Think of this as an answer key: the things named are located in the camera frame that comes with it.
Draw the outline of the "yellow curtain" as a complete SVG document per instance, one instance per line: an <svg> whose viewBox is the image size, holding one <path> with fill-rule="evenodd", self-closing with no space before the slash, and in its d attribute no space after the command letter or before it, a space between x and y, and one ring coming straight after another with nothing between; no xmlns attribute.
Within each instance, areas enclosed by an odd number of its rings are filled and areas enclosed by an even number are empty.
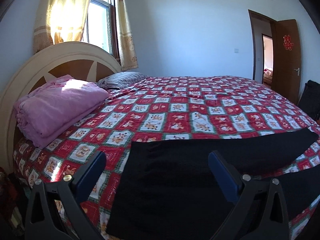
<svg viewBox="0 0 320 240"><path fill-rule="evenodd" d="M40 0L34 24L33 53L63 42L80 42L91 0Z"/></svg>
<svg viewBox="0 0 320 240"><path fill-rule="evenodd" d="M138 68L131 24L125 0L114 0L120 65L122 71Z"/></svg>

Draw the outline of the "left yellow curtain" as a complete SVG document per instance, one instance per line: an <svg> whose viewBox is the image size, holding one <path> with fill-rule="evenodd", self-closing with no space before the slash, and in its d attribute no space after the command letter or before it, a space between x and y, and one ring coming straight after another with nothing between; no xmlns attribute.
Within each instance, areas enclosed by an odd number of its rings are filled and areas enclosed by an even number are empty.
<svg viewBox="0 0 320 240"><path fill-rule="evenodd" d="M40 0L34 24L33 53L63 42L80 42L91 0Z"/></svg>

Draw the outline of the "pink folded blanket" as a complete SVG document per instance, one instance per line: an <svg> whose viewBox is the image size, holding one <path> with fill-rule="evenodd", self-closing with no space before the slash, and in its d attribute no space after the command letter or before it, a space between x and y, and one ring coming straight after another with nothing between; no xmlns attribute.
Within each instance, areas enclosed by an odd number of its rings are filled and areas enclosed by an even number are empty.
<svg viewBox="0 0 320 240"><path fill-rule="evenodd" d="M23 135L44 148L107 98L108 92L95 83L65 75L18 99L14 113Z"/></svg>

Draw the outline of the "cream wooden headboard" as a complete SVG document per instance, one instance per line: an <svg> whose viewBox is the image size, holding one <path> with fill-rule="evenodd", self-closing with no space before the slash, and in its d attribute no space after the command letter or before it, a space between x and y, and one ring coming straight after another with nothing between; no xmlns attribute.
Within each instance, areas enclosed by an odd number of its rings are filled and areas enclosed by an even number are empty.
<svg viewBox="0 0 320 240"><path fill-rule="evenodd" d="M14 103L53 79L71 75L88 82L121 72L119 62L105 50L84 42L49 46L33 55L12 77L1 95L1 168L13 172L16 119Z"/></svg>

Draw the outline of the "brown wooden door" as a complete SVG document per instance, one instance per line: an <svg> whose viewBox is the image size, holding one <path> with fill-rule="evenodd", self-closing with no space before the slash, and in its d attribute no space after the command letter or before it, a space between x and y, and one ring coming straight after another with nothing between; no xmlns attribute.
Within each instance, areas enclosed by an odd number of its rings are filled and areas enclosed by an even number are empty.
<svg viewBox="0 0 320 240"><path fill-rule="evenodd" d="M299 101L302 68L302 52L297 21L282 20L271 24L273 39L273 77L271 88L295 105ZM291 51L283 46L284 35L290 35L294 43ZM294 69L300 68L300 76Z"/></svg>

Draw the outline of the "right yellow curtain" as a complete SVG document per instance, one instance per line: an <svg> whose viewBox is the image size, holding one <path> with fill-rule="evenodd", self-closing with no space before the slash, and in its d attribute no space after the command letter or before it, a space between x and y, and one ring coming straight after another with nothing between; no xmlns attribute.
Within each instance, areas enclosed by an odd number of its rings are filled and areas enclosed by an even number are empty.
<svg viewBox="0 0 320 240"><path fill-rule="evenodd" d="M138 68L131 24L125 0L114 0L120 65L122 71Z"/></svg>

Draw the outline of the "red double happiness decoration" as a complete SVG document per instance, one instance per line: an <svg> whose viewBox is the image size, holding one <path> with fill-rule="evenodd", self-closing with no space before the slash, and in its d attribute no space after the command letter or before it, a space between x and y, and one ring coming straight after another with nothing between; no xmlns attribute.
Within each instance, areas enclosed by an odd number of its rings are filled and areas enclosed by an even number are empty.
<svg viewBox="0 0 320 240"><path fill-rule="evenodd" d="M292 42L290 35L284 35L283 46L284 46L285 50L291 51L293 49L294 43Z"/></svg>

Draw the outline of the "striped pillow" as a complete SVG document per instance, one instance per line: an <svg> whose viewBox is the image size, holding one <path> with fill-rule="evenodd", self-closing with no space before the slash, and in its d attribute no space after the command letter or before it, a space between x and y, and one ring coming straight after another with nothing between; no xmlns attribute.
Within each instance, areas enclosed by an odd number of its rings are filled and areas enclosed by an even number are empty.
<svg viewBox="0 0 320 240"><path fill-rule="evenodd" d="M139 72L119 72L99 80L96 85L103 89L123 89L145 80L148 76Z"/></svg>

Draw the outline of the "black pants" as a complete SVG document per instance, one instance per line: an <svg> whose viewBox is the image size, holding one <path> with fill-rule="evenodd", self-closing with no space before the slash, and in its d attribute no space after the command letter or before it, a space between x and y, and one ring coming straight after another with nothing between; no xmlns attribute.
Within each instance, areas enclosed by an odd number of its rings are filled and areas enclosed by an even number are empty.
<svg viewBox="0 0 320 240"><path fill-rule="evenodd" d="M241 174L269 175L317 140L304 128L247 139L134 141L105 231L119 239L210 239L233 207L209 169L211 152Z"/></svg>

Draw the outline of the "red patchwork bedspread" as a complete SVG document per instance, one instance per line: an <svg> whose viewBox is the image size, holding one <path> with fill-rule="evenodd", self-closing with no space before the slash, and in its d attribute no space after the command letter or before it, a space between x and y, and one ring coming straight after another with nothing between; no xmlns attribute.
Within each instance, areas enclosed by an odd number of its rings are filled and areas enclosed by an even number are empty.
<svg viewBox="0 0 320 240"><path fill-rule="evenodd" d="M120 90L43 149L21 139L13 153L28 185L72 175L95 151L107 164L85 213L105 239L131 142L251 138L319 125L286 98L242 77L149 77Z"/></svg>

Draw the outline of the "black folding chair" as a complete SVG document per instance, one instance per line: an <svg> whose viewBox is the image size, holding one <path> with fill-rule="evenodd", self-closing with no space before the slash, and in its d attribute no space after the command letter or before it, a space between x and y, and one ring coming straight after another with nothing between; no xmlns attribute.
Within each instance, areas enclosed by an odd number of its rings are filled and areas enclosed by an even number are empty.
<svg viewBox="0 0 320 240"><path fill-rule="evenodd" d="M320 84L309 80L305 84L303 94L298 103L298 107L304 111L311 119L319 120L320 110Z"/></svg>

